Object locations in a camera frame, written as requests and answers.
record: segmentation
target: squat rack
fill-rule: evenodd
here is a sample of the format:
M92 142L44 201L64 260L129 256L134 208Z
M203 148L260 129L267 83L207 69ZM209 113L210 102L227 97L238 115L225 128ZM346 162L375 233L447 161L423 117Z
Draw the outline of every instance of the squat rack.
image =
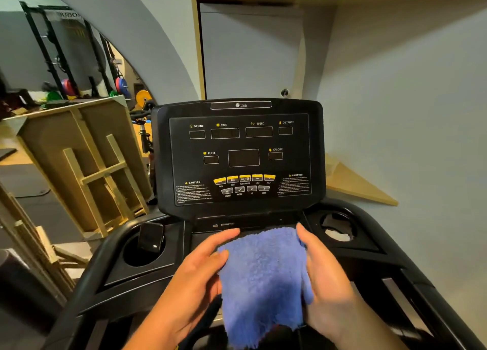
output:
M62 67L62 70L65 71L66 75L68 76L69 81L71 82L71 86L73 87L73 90L76 92L76 96L78 98L81 97L80 90L78 88L78 85L75 81L75 78L71 72L71 69L69 67L68 61L66 59L66 56L64 55L64 52L61 48L61 45L59 44L58 37L56 36L56 33L54 31L53 25L49 18L47 17L46 11L71 11L75 12L73 9L71 9L69 6L46 6L46 5L40 5L38 7L30 7L27 5L27 3L20 1L22 10L24 11L25 17L27 18L27 22L29 23L29 26L32 30L32 33L34 37L36 38L37 44L39 45L40 51L42 52L42 55L44 56L44 60L47 65L47 71L51 73L53 76L54 82L56 83L56 86L58 87L59 92L61 93L61 96L63 99L68 99L68 95L66 94L66 91L62 85L61 79L59 78L58 71L55 68L55 65L59 65ZM46 24L47 27L47 33L49 36L49 40L52 42L52 44L55 46L56 51L58 52L58 61L54 63L51 59L51 56L49 55L49 52L47 51L46 45L44 44L43 38L46 38L47 36L42 36L39 32L39 29L37 28L37 25L35 21L33 20L32 13L37 13L41 14L42 18L44 20L44 23ZM110 84L110 81L108 80L107 74L105 69L103 69L103 64L101 60L101 56L98 53L98 49L96 48L95 44L95 38L93 35L93 30L90 25L90 23L85 20L84 18L81 18L84 22L84 25L86 27L86 31L88 32L88 39L90 40L90 45L93 49L94 56L96 58L96 63L98 65L98 71L100 72L103 82L105 84L105 87L107 89L107 93L110 93L113 91L113 88ZM100 33L100 39L102 42L102 47L105 52L110 71L113 75L113 81L116 80L117 74L116 74L116 68L113 66L113 61L112 58L109 54L107 54L107 51L109 49L108 47L108 42L107 40L101 35Z

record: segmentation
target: warning label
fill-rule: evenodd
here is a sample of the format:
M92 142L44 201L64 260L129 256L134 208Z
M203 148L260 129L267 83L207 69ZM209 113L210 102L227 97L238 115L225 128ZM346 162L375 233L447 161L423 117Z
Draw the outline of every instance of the warning label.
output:
M311 193L310 180L309 177L302 174L283 177L277 189L278 196L292 196L307 193Z
M189 182L184 186L176 186L176 204L202 204L213 201L211 193L204 184Z

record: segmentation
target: person's right hand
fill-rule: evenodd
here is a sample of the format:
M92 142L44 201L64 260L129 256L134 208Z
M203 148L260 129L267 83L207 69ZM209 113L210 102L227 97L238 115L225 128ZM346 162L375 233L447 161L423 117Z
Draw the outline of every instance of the person's right hand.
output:
M301 223L298 237L306 245L307 268L315 298L307 307L306 322L335 344L340 343L353 315L356 295L335 256Z

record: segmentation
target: black cylinder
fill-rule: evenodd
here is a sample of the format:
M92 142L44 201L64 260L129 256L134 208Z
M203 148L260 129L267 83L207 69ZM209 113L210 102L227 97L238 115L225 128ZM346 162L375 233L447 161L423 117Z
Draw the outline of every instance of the black cylinder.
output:
M0 308L47 335L62 306L9 251L0 249Z

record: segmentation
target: white cabinet door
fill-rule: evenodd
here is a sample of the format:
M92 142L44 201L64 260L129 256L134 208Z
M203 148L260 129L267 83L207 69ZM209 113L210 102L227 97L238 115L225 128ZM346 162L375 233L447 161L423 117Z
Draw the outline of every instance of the white cabinet door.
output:
M201 4L200 12L206 98L281 97L291 89L300 10Z

